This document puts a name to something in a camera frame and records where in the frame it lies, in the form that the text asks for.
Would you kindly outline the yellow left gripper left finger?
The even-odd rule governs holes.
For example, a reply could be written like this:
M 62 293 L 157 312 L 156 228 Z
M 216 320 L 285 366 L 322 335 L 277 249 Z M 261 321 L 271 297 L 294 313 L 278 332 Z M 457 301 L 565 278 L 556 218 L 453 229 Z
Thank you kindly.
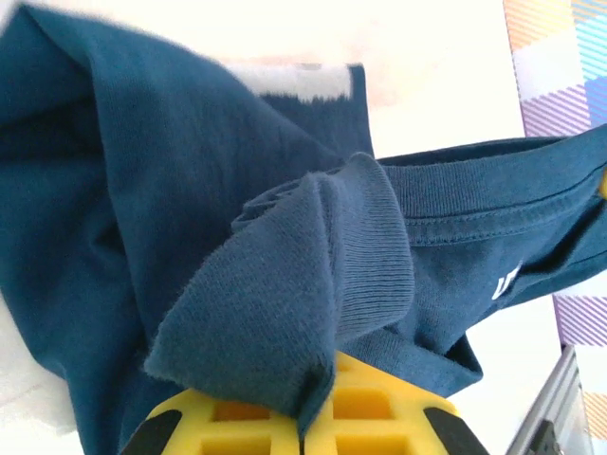
M 158 404 L 120 455 L 301 455 L 296 422 L 185 390 Z

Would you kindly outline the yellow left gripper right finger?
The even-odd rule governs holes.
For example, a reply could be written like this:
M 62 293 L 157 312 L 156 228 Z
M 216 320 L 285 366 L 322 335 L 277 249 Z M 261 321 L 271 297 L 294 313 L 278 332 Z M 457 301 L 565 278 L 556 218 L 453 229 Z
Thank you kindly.
M 303 455 L 487 455 L 443 397 L 337 355 L 333 390 L 303 442 Z

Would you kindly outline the dark blue t-shirt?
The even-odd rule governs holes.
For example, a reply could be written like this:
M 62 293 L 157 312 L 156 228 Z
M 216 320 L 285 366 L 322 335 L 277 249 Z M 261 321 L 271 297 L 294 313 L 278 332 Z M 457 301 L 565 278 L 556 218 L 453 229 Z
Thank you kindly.
M 448 397 L 467 331 L 607 269 L 607 124 L 375 159 L 363 96 L 261 96 L 183 47 L 18 6 L 0 293 L 85 455 L 188 388 L 305 432 L 343 351 Z

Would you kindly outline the aluminium floor rail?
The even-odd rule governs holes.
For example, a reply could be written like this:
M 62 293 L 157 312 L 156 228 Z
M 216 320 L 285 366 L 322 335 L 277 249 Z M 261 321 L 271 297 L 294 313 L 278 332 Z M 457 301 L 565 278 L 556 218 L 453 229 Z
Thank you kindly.
M 562 351 L 505 455 L 595 455 L 573 347 Z

